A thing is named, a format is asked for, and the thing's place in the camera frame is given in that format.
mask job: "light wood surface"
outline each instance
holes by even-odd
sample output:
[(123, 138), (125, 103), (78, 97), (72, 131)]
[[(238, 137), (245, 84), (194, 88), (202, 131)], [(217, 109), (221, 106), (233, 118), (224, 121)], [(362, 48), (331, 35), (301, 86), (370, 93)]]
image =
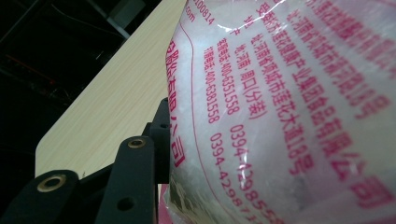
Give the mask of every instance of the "light wood surface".
[(41, 139), (35, 175), (68, 169), (80, 178), (112, 163), (167, 96), (165, 52), (185, 5), (163, 0)]

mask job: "metal grommet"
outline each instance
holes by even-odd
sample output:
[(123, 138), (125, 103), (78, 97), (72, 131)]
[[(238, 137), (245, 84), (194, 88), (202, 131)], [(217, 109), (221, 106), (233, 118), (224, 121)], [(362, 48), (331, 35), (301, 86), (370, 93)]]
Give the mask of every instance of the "metal grommet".
[(41, 181), (37, 190), (43, 193), (51, 192), (60, 188), (66, 182), (66, 175), (53, 175)]
[(146, 140), (143, 138), (136, 138), (128, 143), (130, 148), (140, 148), (146, 144)]

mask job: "black metal frame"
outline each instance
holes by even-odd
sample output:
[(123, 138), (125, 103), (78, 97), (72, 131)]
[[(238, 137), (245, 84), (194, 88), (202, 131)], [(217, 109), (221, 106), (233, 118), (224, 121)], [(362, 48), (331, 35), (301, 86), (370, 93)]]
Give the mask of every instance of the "black metal frame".
[(81, 180), (68, 170), (37, 177), (0, 223), (158, 223), (157, 184), (169, 183), (169, 124), (163, 99), (143, 134), (120, 144), (113, 164)]

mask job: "transparent plastic packaging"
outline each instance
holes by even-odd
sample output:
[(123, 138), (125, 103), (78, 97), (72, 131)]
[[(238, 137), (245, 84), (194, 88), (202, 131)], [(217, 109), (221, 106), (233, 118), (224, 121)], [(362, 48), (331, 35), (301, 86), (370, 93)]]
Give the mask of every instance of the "transparent plastic packaging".
[(396, 223), (396, 1), (189, 0), (174, 223)]

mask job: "plastic bag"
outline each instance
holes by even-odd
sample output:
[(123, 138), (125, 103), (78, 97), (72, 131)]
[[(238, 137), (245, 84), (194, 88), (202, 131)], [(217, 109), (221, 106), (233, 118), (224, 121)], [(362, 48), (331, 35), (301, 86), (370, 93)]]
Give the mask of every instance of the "plastic bag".
[(175, 223), (396, 223), (396, 2), (187, 2), (167, 54)]

